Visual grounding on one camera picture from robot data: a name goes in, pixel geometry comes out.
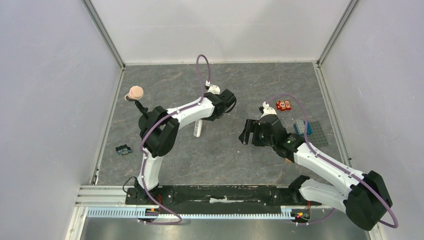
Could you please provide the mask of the white remote control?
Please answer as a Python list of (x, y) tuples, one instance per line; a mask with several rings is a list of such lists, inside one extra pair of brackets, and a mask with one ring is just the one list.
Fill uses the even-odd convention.
[(202, 127), (203, 127), (203, 120), (202, 119), (196, 120), (194, 125), (194, 131), (193, 131), (193, 135), (196, 138), (199, 138), (201, 136)]

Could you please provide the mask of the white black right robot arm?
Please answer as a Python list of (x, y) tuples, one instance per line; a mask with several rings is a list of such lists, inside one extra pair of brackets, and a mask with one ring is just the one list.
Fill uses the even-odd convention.
[(371, 170), (364, 173), (348, 167), (319, 151), (305, 138), (287, 132), (275, 114), (259, 120), (247, 119), (238, 139), (242, 144), (271, 147), (281, 158), (303, 166), (327, 181), (317, 182), (300, 176), (289, 189), (289, 199), (295, 204), (317, 202), (341, 211), (359, 228), (372, 230), (388, 213), (393, 202), (383, 177)]

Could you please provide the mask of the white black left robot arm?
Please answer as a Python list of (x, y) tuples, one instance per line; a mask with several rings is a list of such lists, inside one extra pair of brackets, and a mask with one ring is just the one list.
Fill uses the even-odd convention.
[(192, 102), (168, 109), (159, 105), (149, 110), (140, 101), (133, 102), (141, 112), (138, 127), (143, 153), (134, 188), (144, 204), (152, 204), (157, 198), (155, 188), (159, 184), (163, 158), (173, 149), (179, 130), (200, 120), (213, 122), (222, 118), (233, 110), (237, 98), (233, 92), (225, 89), (221, 93), (208, 91)]

